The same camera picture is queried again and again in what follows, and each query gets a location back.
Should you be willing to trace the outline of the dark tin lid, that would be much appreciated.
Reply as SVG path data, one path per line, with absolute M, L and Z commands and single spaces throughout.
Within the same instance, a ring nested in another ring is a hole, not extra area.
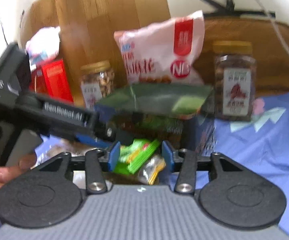
M 209 85 L 138 83 L 117 89 L 99 100 L 95 109 L 113 109 L 188 120 L 196 116 L 212 95 Z

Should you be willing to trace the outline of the walnut jar gold lid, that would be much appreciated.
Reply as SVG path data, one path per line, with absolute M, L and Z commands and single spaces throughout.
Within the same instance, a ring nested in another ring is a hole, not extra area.
M 256 60 L 252 43 L 215 41 L 213 43 L 216 118 L 250 121 L 255 99 Z

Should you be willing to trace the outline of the green snack packet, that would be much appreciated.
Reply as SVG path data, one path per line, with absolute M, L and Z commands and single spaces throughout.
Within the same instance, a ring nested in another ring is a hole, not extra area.
M 160 144 L 159 140 L 134 139 L 131 145 L 121 146 L 118 163 L 113 172 L 122 175 L 135 174 L 156 152 Z

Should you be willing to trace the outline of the brown seat cushion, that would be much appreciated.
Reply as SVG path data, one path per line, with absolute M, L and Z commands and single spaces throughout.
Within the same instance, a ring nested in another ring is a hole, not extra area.
M 257 61 L 257 97 L 289 92 L 289 56 L 269 21 L 237 17 L 205 18 L 204 46 L 193 67 L 207 84 L 215 82 L 212 48 L 215 41 L 252 43 L 252 55 Z

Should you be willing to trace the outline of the pink snack bag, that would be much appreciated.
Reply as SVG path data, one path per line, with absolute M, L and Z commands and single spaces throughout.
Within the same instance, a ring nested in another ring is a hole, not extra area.
M 113 36 L 129 84 L 203 83 L 193 68 L 202 52 L 205 37 L 201 10 L 136 30 L 117 31 Z

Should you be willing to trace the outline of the dark sheep tin box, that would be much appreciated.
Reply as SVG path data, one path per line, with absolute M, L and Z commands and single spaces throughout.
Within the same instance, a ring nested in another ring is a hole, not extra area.
M 167 140 L 175 149 L 186 148 L 199 155 L 213 152 L 214 120 L 203 115 L 177 119 L 152 114 L 119 112 L 109 119 L 138 139 Z

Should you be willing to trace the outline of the red gift box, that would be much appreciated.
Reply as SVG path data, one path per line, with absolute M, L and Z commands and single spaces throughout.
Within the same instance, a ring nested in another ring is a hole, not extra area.
M 38 94 L 73 103 L 65 65 L 62 59 L 36 67 L 31 72 L 30 90 Z

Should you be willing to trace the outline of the wooden board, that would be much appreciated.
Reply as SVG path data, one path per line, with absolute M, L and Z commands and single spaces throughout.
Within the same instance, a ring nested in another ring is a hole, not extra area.
M 74 103 L 82 106 L 81 66 L 109 60 L 117 85 L 127 83 L 114 32 L 169 17 L 167 0 L 34 0 L 23 17 L 19 43 L 25 45 L 43 27 L 60 27 L 59 55 L 65 61 Z

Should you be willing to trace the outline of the blue patterned tablecloth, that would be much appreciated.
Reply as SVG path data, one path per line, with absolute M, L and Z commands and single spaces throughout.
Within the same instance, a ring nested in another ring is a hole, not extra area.
M 203 148 L 205 155 L 223 153 L 279 186 L 287 197 L 279 227 L 289 235 L 289 92 L 258 98 L 255 104 L 250 122 L 189 120 L 195 136 L 187 146 Z

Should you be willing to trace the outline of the pink blue plush toy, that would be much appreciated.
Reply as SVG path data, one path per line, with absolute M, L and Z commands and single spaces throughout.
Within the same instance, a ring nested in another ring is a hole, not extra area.
M 25 50 L 31 64 L 44 64 L 59 55 L 60 27 L 41 28 L 29 41 Z

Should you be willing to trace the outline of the yellow clear snack packet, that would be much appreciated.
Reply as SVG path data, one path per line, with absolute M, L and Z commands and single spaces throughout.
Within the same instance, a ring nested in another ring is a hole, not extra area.
M 139 169 L 137 178 L 141 184 L 154 185 L 159 173 L 165 168 L 164 158 L 158 154 L 153 155 Z

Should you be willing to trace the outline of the nut jar gold lid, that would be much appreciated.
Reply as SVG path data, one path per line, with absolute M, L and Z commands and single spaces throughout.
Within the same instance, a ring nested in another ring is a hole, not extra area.
M 80 68 L 80 88 L 86 108 L 92 109 L 102 98 L 114 91 L 115 73 L 108 60 Z

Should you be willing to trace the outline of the black stand base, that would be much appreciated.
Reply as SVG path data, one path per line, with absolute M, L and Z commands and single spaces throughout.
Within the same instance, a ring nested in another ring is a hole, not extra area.
M 224 17 L 224 16 L 240 17 L 242 15 L 266 16 L 263 10 L 256 11 L 256 10 L 235 9 L 234 0 L 226 0 L 226 5 L 221 5 L 215 0 L 201 0 L 201 1 L 209 4 L 215 9 L 214 12 L 204 12 L 205 17 Z

